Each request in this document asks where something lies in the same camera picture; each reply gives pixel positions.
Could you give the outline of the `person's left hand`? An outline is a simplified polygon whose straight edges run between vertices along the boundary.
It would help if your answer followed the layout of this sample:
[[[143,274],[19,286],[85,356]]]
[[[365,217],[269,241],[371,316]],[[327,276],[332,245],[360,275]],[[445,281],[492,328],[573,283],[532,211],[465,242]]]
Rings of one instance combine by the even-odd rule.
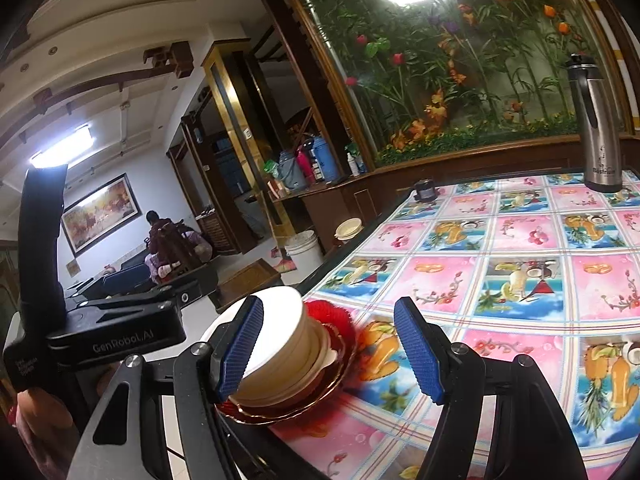
[[[15,429],[44,478],[67,478],[80,437],[60,399],[41,388],[17,393]]]

